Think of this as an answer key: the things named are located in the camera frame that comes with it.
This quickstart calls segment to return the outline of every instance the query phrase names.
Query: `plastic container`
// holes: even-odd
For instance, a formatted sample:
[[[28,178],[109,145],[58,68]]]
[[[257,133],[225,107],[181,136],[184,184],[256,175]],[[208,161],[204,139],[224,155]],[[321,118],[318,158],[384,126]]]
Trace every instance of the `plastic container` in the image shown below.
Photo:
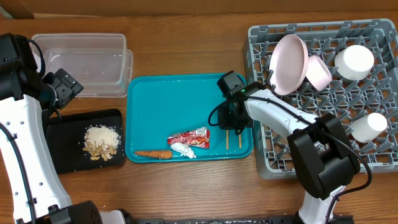
[[[43,51],[46,72],[63,68],[84,86],[78,97],[127,95],[132,53],[123,34],[36,34],[32,40]],[[40,68],[39,52],[32,50]]]
[[[251,128],[246,128],[241,134],[242,148],[239,148],[238,136],[229,131],[229,149],[226,149],[226,131],[207,123],[212,109],[225,101],[217,85],[222,75],[164,75],[133,79],[127,97],[127,157],[133,162],[195,162],[241,159],[250,155],[253,149]],[[217,122],[216,114],[211,121]],[[197,156],[195,159],[175,151],[171,159],[134,154],[134,151],[171,150],[167,137],[204,126],[210,130],[210,147],[192,146]]]
[[[398,35],[388,19],[360,21],[314,22],[252,26],[248,30],[243,57],[246,80],[269,83],[269,64],[278,42],[289,34],[299,36],[310,55],[319,56],[328,66],[333,80],[323,90],[316,91],[304,81],[297,91],[283,99],[302,111],[323,115],[332,113],[344,124],[346,134],[350,124],[373,112],[384,115],[387,129],[382,138],[367,144],[351,140],[353,149],[368,162],[372,172],[398,170]],[[361,81],[345,83],[335,67],[339,52],[352,45],[368,48],[374,64]],[[264,179],[295,178],[287,141],[260,122],[253,126],[257,172]],[[325,146],[318,147],[323,151]],[[361,165],[361,172],[366,172]]]

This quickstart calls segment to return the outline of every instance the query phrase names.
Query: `clear plastic container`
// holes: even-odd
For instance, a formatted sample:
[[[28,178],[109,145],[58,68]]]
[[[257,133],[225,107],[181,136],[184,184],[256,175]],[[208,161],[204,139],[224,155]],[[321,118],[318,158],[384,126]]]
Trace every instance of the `clear plastic container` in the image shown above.
[[[127,96],[132,52],[123,34],[36,34],[47,72],[63,68],[83,85],[79,97]],[[38,67],[39,52],[32,46]]]

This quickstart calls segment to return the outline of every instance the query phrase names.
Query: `wooden skewer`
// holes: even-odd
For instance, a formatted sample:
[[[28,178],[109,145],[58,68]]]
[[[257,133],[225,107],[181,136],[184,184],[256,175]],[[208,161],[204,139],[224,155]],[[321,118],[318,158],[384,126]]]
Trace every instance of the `wooden skewer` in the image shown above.
[[[241,135],[239,135],[239,148],[240,149],[242,148],[242,136]]]
[[[226,148],[229,149],[229,132],[226,130]]]

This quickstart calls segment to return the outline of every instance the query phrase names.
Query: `dish rack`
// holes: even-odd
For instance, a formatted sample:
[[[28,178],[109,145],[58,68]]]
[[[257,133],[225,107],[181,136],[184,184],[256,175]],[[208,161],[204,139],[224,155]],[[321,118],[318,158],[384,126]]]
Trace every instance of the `dish rack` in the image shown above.
[[[316,22],[252,26],[243,48],[246,79],[269,83],[271,55],[278,41],[295,34],[307,45],[309,55],[319,56],[330,69],[332,82],[322,91],[305,80],[297,91],[281,98],[307,113],[336,115],[349,134],[352,121],[378,112],[388,120],[387,129],[368,144],[355,141],[352,147],[369,163],[373,172],[398,170],[398,35],[388,19]],[[350,45],[367,47],[375,58],[368,77],[349,82],[334,66],[335,56]],[[287,141],[256,121],[253,127],[257,172],[264,179],[295,178]],[[318,145],[319,151],[327,146]]]

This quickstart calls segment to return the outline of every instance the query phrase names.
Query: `food pile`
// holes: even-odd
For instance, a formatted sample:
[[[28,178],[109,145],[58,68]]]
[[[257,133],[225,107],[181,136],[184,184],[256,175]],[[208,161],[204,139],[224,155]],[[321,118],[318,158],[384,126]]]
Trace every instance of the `food pile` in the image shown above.
[[[90,159],[97,161],[102,157],[104,161],[112,159],[117,153],[120,136],[113,128],[106,126],[90,126],[85,134],[85,147],[83,151],[91,154]]]

